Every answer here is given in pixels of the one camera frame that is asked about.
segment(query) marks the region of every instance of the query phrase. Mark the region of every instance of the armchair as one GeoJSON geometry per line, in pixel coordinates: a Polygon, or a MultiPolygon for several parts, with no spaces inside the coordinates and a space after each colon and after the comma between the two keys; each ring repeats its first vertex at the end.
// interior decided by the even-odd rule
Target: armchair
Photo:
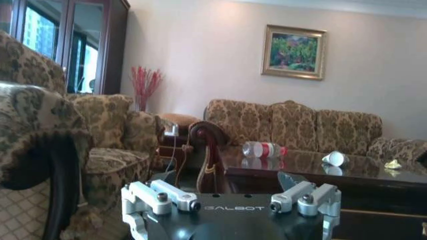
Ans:
{"type": "Polygon", "coordinates": [[[0,238],[57,239],[92,138],[61,67],[0,31],[0,238]]]}
{"type": "Polygon", "coordinates": [[[120,188],[149,178],[164,129],[131,103],[67,95],[61,67],[0,31],[0,239],[127,236],[120,188]]]}

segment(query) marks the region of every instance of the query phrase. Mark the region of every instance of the metal clamp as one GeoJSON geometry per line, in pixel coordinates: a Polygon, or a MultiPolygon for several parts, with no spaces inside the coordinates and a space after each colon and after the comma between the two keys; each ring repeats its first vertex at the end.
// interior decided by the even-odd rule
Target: metal clamp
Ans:
{"type": "Polygon", "coordinates": [[[171,213],[172,203],[168,194],[156,192],[141,182],[132,182],[121,188],[121,219],[131,227],[135,240],[147,240],[148,232],[140,212],[152,209],[156,215],[171,213]]]}
{"type": "Polygon", "coordinates": [[[315,185],[308,181],[302,181],[283,193],[271,196],[270,208],[274,213],[288,213],[298,199],[315,190],[315,185]]]}
{"type": "Polygon", "coordinates": [[[323,184],[319,188],[311,182],[302,181],[286,192],[271,196],[270,208],[275,213],[287,213],[298,202],[298,212],[314,217],[323,216],[323,240],[332,238],[332,229],[340,224],[342,192],[336,186],[323,184]]]}
{"type": "Polygon", "coordinates": [[[200,210],[201,205],[197,201],[196,194],[184,192],[183,190],[167,184],[161,180],[152,181],[149,187],[156,192],[167,193],[172,203],[176,204],[179,210],[185,212],[197,212],[200,210]]]}

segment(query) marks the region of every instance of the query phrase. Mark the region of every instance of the beige wall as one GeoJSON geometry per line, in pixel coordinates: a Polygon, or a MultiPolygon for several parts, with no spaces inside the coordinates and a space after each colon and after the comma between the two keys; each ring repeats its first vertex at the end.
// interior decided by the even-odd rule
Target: beige wall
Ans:
{"type": "Polygon", "coordinates": [[[131,66],[160,68],[148,110],[201,117],[214,98],[378,114],[384,135],[427,139],[427,20],[222,0],[129,0],[131,66]],[[262,76],[267,24],[328,31],[323,81],[262,76]]]}

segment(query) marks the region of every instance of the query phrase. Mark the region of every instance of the sofa armrest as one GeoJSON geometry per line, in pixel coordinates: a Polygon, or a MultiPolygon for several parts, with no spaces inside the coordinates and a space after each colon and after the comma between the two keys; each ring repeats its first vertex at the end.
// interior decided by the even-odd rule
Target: sofa armrest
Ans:
{"type": "Polygon", "coordinates": [[[0,185],[17,190],[44,181],[48,169],[25,170],[43,164],[37,157],[49,158],[52,141],[68,137],[83,168],[93,142],[72,102],[45,88],[0,81],[0,185]]]}
{"type": "Polygon", "coordinates": [[[25,190],[49,178],[43,239],[57,239],[76,210],[92,137],[72,102],[32,85],[0,81],[0,188],[25,190]]]}
{"type": "Polygon", "coordinates": [[[140,152],[148,151],[153,156],[164,129],[159,116],[143,111],[129,111],[124,123],[124,148],[140,152]]]}
{"type": "Polygon", "coordinates": [[[207,137],[215,140],[216,146],[223,146],[230,142],[230,137],[223,128],[209,121],[197,121],[188,127],[189,143],[195,148],[204,147],[207,137]]]}
{"type": "Polygon", "coordinates": [[[204,161],[196,180],[200,193],[227,192],[224,166],[218,147],[226,145],[228,141],[230,137],[224,130],[212,122],[199,121],[189,126],[191,145],[196,151],[204,151],[204,161]]]}
{"type": "Polygon", "coordinates": [[[406,166],[411,166],[415,162],[426,166],[427,141],[379,137],[368,147],[367,156],[382,159],[383,162],[398,159],[406,166]]]}

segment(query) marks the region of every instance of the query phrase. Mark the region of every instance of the picture frame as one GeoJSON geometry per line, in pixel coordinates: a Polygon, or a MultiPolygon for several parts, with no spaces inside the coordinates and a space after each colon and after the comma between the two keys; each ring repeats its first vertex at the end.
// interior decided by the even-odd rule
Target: picture frame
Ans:
{"type": "Polygon", "coordinates": [[[326,75],[327,31],[267,25],[262,75],[320,81],[326,75]]]}

